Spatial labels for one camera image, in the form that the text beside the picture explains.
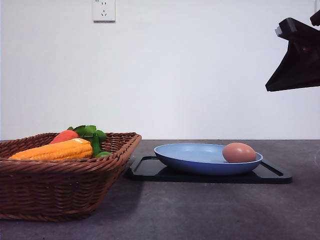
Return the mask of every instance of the blue plate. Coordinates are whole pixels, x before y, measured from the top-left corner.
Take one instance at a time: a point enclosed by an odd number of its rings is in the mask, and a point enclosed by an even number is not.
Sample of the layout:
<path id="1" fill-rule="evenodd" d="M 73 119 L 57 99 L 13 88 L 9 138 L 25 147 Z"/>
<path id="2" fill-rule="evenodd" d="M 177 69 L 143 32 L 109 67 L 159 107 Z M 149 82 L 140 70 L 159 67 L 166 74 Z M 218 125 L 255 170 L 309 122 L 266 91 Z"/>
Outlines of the blue plate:
<path id="1" fill-rule="evenodd" d="M 225 145 L 175 143 L 157 146 L 155 155 L 170 168 L 199 175 L 238 175 L 255 169 L 263 159 L 256 152 L 255 161 L 230 163 L 222 154 Z"/>

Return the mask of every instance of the plastic food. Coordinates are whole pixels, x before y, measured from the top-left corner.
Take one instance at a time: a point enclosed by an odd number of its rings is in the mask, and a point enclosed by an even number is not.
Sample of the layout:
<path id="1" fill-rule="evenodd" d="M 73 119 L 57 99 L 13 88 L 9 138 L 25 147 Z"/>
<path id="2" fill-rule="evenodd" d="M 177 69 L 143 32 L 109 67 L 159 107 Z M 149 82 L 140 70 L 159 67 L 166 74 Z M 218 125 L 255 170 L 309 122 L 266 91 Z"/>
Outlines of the plastic food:
<path id="1" fill-rule="evenodd" d="M 15 160 L 66 160 L 85 159 L 93 154 L 91 143 L 82 138 L 74 138 L 53 144 L 20 151 L 9 159 Z"/>
<path id="2" fill-rule="evenodd" d="M 256 152 L 247 144 L 233 142 L 226 145 L 222 155 L 228 163 L 246 163 L 256 160 Z"/>
<path id="3" fill-rule="evenodd" d="M 64 130 L 60 132 L 55 138 L 50 142 L 50 144 L 56 144 L 60 142 L 64 142 L 67 140 L 78 138 L 79 135 L 75 131 L 72 130 Z"/>

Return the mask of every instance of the black tray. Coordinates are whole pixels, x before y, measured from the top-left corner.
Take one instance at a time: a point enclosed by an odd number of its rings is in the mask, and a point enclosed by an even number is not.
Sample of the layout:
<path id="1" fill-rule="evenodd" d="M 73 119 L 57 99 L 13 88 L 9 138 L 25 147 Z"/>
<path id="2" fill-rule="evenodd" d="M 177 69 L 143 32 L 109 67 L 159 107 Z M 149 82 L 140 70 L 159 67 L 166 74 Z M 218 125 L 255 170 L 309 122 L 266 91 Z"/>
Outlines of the black tray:
<path id="1" fill-rule="evenodd" d="M 124 175 L 132 180 L 157 182 L 233 184 L 289 184 L 292 182 L 291 174 L 266 160 L 262 160 L 257 168 L 246 174 L 211 176 L 177 171 L 164 165 L 156 156 L 144 156 L 141 160 L 135 160 Z"/>

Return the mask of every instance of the plate rim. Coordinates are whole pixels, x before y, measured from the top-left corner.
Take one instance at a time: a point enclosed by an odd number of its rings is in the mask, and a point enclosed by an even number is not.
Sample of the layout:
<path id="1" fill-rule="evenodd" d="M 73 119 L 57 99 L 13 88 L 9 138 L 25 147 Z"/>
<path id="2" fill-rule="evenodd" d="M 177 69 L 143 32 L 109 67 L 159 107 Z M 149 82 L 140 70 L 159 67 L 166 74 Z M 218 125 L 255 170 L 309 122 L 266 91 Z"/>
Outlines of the plate rim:
<path id="1" fill-rule="evenodd" d="M 160 154 L 159 152 L 156 151 L 157 148 L 159 147 L 164 147 L 164 146 L 169 146 L 169 145 L 211 145 L 211 146 L 220 146 L 220 147 L 225 147 L 226 145 L 223 145 L 223 144 L 210 144 L 210 143 L 168 143 L 168 144 L 163 144 L 163 145 L 159 145 L 159 146 L 156 146 L 153 151 L 154 153 L 160 155 L 160 156 L 163 156 L 165 158 L 170 158 L 170 159 L 173 159 L 173 160 L 178 160 L 178 161 L 183 161 L 183 162 L 188 162 L 188 163 L 197 163 L 197 164 L 209 164 L 209 165 L 243 165 L 243 164 L 254 164 L 254 163 L 259 163 L 261 162 L 263 159 L 264 159 L 264 156 L 259 153 L 259 152 L 256 152 L 256 154 L 258 154 L 258 156 L 260 156 L 260 158 L 258 160 L 255 160 L 255 161 L 245 161 L 245 162 L 228 162 L 226 159 L 227 162 L 199 162 L 199 161 L 189 161 L 189 160 L 183 160 L 183 159 L 177 159 L 177 158 L 173 158 L 171 156 L 166 156 L 166 155 L 163 155 L 163 154 Z"/>

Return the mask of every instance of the toy vegetable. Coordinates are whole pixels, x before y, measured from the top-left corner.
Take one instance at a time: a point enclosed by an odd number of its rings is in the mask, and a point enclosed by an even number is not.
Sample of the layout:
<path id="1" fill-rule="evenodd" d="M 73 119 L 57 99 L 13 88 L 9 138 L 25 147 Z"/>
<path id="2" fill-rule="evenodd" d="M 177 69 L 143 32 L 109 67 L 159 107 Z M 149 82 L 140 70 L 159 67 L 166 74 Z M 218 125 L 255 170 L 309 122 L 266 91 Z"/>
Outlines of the toy vegetable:
<path id="1" fill-rule="evenodd" d="M 89 141 L 74 138 L 67 141 L 47 144 L 40 147 L 20 151 L 9 159 L 28 160 L 65 160 L 90 158 L 93 148 Z"/>
<path id="2" fill-rule="evenodd" d="M 107 135 L 94 125 L 72 126 L 60 132 L 49 144 L 18 152 L 9 159 L 16 160 L 65 160 L 101 158 L 111 155 L 101 151 L 100 142 Z"/>

